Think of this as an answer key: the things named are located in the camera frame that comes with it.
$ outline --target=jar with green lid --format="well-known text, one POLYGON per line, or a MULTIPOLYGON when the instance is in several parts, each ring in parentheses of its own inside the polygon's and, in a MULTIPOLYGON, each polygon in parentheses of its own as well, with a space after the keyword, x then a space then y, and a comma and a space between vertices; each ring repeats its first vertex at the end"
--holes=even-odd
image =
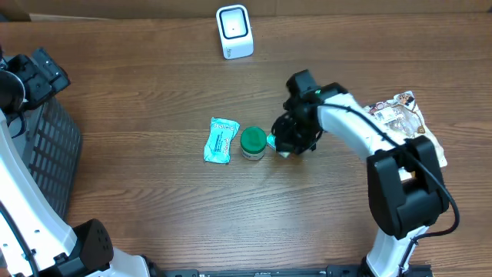
POLYGON ((243 156, 251 161, 263 158, 267 146, 267 135, 259 127, 248 127, 241 134, 243 156))

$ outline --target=wooden table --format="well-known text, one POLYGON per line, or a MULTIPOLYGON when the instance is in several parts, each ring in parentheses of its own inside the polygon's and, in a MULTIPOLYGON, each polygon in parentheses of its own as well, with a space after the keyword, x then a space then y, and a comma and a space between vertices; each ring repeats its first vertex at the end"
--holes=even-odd
MULTIPOLYGON (((38 46, 67 71, 58 95, 84 133, 68 222, 100 219, 115 246, 163 269, 280 269, 359 263, 377 226, 366 170, 343 142, 283 160, 272 151, 203 161, 212 116, 265 131, 284 87, 309 68, 362 105, 414 91, 449 166, 457 232, 421 242, 437 276, 492 269, 492 16, 253 18, 253 56, 226 62, 216 21, 8 23, 8 55, 38 46)), ((432 230, 447 228, 452 212, 432 230)))

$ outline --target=light blue object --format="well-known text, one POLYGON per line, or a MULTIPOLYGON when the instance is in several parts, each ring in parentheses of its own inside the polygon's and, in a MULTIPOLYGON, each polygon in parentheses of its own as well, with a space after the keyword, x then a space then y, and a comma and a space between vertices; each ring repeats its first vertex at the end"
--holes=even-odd
POLYGON ((210 136, 203 151, 206 162, 229 163, 231 161, 231 141, 239 131, 239 123, 220 118, 212 118, 210 136))
MULTIPOLYGON (((267 144, 268 144, 268 146, 270 146, 270 148, 277 151, 277 149, 275 147, 275 136, 273 134, 270 134, 267 136, 267 144)), ((278 152, 278 154, 284 158, 287 158, 291 153, 290 152, 278 152)))

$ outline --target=green object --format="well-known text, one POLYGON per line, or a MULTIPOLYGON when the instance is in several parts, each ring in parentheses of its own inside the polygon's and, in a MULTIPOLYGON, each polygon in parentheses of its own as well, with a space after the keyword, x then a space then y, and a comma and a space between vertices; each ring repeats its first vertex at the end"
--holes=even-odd
POLYGON ((241 147, 250 154, 258 154, 267 147, 267 135, 259 127, 248 127, 241 134, 241 147))

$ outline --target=gray basket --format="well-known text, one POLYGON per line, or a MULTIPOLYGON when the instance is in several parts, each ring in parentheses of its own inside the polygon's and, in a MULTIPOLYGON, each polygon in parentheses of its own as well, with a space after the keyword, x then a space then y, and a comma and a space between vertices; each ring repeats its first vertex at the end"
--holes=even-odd
MULTIPOLYGON (((55 98, 25 112, 25 123, 26 132, 13 139, 17 152, 49 205, 66 221, 81 154, 80 130, 55 98)), ((11 135, 21 125, 20 118, 14 120, 8 127, 11 135)))

